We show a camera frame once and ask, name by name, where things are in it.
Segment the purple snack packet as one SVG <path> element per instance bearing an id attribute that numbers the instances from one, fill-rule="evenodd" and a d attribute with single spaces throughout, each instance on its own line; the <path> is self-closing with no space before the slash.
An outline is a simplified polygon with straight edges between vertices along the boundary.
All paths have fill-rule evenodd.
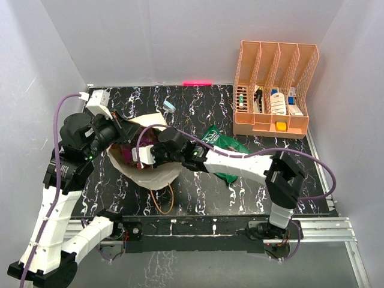
<path id="1" fill-rule="evenodd" d="M 134 158 L 132 149 L 136 147 L 142 131 L 143 127 L 136 133 L 130 143 L 121 146 L 121 155 L 123 156 L 125 163 L 129 166 L 136 166 L 137 160 Z M 148 145 L 154 145 L 156 143 L 158 143 L 158 131 L 155 128 L 150 128 L 143 134 L 139 146 L 144 147 Z"/>

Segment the brown paper bag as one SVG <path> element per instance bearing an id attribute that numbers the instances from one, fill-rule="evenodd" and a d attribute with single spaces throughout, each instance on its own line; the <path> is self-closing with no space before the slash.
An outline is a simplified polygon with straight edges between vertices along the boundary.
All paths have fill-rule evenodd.
<path id="1" fill-rule="evenodd" d="M 146 128 L 152 124 L 167 125 L 166 120 L 160 112 L 138 116 L 136 118 L 129 119 L 128 122 L 131 124 L 139 124 L 142 128 Z M 156 169 L 144 168 L 140 170 L 136 167 L 136 162 L 134 162 L 134 166 L 128 165 L 124 160 L 122 152 L 120 152 L 121 149 L 119 149 L 120 148 L 117 148 L 117 145 L 112 145 L 107 149 L 107 154 L 114 168 L 119 170 L 126 177 L 130 178 L 138 186 L 147 189 L 154 201 L 156 209 L 161 214 L 169 214 L 173 208 L 175 199 L 173 188 L 170 184 L 179 176 L 182 168 L 181 164 L 167 163 Z M 170 188 L 171 203 L 169 210 L 164 212 L 161 210 L 157 200 L 155 199 L 154 191 L 158 191 L 166 187 Z"/>

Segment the green chips bag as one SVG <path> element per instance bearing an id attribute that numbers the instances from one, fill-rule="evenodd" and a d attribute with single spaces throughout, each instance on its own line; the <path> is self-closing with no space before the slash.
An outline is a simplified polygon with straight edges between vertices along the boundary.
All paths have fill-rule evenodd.
<path id="1" fill-rule="evenodd" d="M 250 151 L 239 141 L 223 135 L 215 125 L 211 125 L 200 138 L 201 141 L 219 148 L 249 154 Z"/>

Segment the red brown snack box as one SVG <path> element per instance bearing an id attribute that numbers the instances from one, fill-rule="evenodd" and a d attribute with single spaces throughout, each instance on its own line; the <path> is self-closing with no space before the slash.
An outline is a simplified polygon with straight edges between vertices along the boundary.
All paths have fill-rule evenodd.
<path id="1" fill-rule="evenodd" d="M 136 166 L 137 166 L 137 168 L 138 168 L 139 170 L 142 170 L 142 169 L 146 169 L 146 168 L 152 167 L 153 164 L 154 164 L 153 161 L 150 161 L 150 162 L 148 162 L 148 163 L 146 163 L 146 162 L 137 162 L 137 163 L 136 163 Z"/>

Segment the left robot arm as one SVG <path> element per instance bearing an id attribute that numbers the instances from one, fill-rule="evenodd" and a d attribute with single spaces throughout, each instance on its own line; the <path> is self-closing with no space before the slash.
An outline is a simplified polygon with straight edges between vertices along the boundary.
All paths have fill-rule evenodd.
<path id="1" fill-rule="evenodd" d="M 31 240 L 20 260 L 8 267 L 7 274 L 23 287 L 68 287 L 79 263 L 106 239 L 118 239 L 124 232 L 122 216 L 103 209 L 76 236 L 64 236 L 74 206 L 94 170 L 93 160 L 112 144 L 130 143 L 141 126 L 125 121 L 118 114 L 75 113 L 56 127 L 50 163 L 43 179 L 43 200 Z"/>

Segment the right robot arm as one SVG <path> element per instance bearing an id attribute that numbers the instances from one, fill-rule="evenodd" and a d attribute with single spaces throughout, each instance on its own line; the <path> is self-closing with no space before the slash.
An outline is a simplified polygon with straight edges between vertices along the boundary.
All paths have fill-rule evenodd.
<path id="1" fill-rule="evenodd" d="M 180 163 L 194 172 L 225 173 L 265 184 L 272 201 L 269 218 L 248 226 L 247 235 L 253 239 L 287 239 L 289 222 L 305 179 L 305 173 L 288 153 L 251 156 L 191 141 L 180 131 L 167 128 L 150 147 L 149 159 L 153 167 Z"/>

